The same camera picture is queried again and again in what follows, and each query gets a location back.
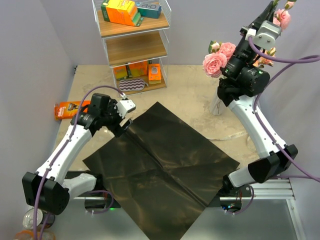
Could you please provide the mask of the black wrapping paper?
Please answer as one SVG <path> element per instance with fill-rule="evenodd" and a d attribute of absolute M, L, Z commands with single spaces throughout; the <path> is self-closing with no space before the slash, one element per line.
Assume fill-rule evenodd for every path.
<path fill-rule="evenodd" d="M 151 240 L 179 240 L 239 163 L 156 102 L 84 160 Z"/>

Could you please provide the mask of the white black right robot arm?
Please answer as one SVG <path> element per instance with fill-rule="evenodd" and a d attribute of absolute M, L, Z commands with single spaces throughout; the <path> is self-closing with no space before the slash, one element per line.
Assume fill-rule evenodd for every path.
<path fill-rule="evenodd" d="M 274 131 L 257 106 L 258 95 L 270 83 L 268 72 L 255 67 L 257 54 L 249 44 L 252 37 L 258 50 L 270 50 L 281 34 L 279 26 L 273 23 L 277 4 L 273 1 L 248 26 L 240 30 L 241 40 L 231 55 L 219 80 L 217 95 L 224 105 L 240 120 L 250 136 L 259 159 L 247 167 L 235 170 L 223 177 L 222 190 L 230 197 L 241 187 L 251 183 L 264 183 L 286 171 L 291 165 L 288 159 L 298 154 L 295 145 L 286 142 Z"/>

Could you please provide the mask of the white rose stem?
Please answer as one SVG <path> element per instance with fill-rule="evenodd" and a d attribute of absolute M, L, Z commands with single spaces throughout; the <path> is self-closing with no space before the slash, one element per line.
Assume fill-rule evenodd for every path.
<path fill-rule="evenodd" d="M 273 0 L 272 1 L 272 7 L 273 8 L 275 8 L 277 5 L 278 5 L 278 2 L 279 2 L 280 0 Z"/>

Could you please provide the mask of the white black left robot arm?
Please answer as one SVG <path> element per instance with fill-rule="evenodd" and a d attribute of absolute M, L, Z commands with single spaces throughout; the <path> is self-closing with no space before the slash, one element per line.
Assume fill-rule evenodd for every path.
<path fill-rule="evenodd" d="M 114 136 L 125 132 L 121 122 L 136 109 L 136 104 L 123 96 L 117 101 L 110 96 L 95 93 L 89 104 L 80 108 L 72 118 L 68 130 L 48 160 L 34 173 L 22 178 L 26 203 L 53 215 L 61 214 L 70 200 L 82 194 L 99 196 L 104 190 L 99 174 L 84 171 L 67 179 L 66 175 L 82 148 L 102 127 Z"/>

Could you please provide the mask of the large pink rose stem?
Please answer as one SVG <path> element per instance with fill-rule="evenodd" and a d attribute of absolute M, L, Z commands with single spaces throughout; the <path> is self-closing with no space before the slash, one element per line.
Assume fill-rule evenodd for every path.
<path fill-rule="evenodd" d="M 236 50 L 236 45 L 231 42 L 211 41 L 208 47 L 208 54 L 204 57 L 202 67 L 208 77 L 218 78 L 233 53 Z"/>

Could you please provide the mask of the small pink rose stem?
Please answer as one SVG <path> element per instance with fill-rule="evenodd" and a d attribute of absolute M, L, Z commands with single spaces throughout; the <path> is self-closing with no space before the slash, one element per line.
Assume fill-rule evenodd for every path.
<path fill-rule="evenodd" d="M 289 10 L 293 8 L 296 0 L 287 0 L 283 8 L 278 9 L 273 14 L 273 23 L 278 27 L 281 27 L 281 30 L 285 30 L 289 23 L 291 22 L 291 15 Z"/>

